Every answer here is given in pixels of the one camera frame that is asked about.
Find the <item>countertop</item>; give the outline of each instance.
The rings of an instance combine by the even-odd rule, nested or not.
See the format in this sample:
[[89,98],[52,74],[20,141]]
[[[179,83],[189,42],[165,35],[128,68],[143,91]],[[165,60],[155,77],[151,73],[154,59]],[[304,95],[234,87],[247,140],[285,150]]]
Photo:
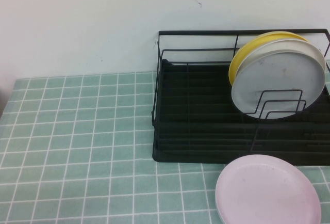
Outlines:
[[[0,223],[220,224],[224,165],[156,163],[155,73],[19,79],[0,119]],[[330,223],[330,167],[299,167]]]

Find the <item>yellow plate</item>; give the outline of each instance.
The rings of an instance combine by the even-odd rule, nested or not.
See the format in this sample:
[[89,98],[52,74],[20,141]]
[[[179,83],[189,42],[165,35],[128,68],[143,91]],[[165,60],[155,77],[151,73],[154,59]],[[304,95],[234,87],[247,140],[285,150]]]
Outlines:
[[251,51],[253,51],[254,49],[263,45],[266,42],[270,42],[270,41],[277,40],[277,39],[288,39],[288,38],[301,39],[301,40],[308,42],[302,36],[299,36],[299,35],[291,33],[291,32],[273,31],[273,32],[261,34],[260,36],[257,36],[255,39],[253,39],[251,42],[248,42],[246,45],[241,47],[240,50],[236,53],[236,55],[233,57],[233,60],[229,66],[228,76],[229,76],[230,84],[233,85],[234,80],[235,80],[236,71],[237,71],[239,65],[241,65],[244,58],[246,58],[246,56]]

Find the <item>pink plate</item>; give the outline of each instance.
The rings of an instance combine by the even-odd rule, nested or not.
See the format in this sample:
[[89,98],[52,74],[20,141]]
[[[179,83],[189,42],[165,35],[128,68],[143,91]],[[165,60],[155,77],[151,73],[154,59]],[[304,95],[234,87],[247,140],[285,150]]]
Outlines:
[[266,155],[248,155],[228,164],[216,186],[224,224],[320,224],[319,197],[293,165]]

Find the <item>white plate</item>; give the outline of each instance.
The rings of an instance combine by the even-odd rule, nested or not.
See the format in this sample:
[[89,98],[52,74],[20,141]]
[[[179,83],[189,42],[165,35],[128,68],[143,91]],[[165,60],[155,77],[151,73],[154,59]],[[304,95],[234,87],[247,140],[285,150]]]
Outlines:
[[[255,58],[237,75],[232,87],[232,100],[243,113],[253,113],[264,90],[303,90],[302,100],[306,107],[312,104],[324,88],[325,74],[322,66],[308,55],[284,50],[269,52]],[[267,100],[297,100],[300,92],[266,92],[263,94],[258,110],[251,117],[259,118]],[[295,111],[296,102],[267,102],[261,118],[269,111]],[[267,119],[282,118],[294,113],[270,113]]]
[[325,59],[323,54],[321,53],[321,51],[319,51],[317,47],[310,44],[309,42],[305,42],[299,39],[279,39],[268,42],[256,48],[251,53],[249,53],[238,67],[236,71],[236,76],[244,67],[246,67],[249,63],[251,63],[255,58],[261,56],[262,54],[276,50],[299,51],[317,60],[321,64],[323,70],[325,71],[326,68]]

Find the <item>stacked plates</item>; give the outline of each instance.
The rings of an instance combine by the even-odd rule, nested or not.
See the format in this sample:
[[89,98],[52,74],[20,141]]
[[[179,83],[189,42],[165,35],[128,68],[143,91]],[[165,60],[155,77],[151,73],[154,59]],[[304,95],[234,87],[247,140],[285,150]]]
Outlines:
[[[243,46],[230,64],[233,102],[251,117],[293,115],[318,98],[325,67],[322,53],[305,38],[285,31],[262,34]],[[267,90],[285,91],[262,94]],[[300,90],[305,101],[298,101]]]

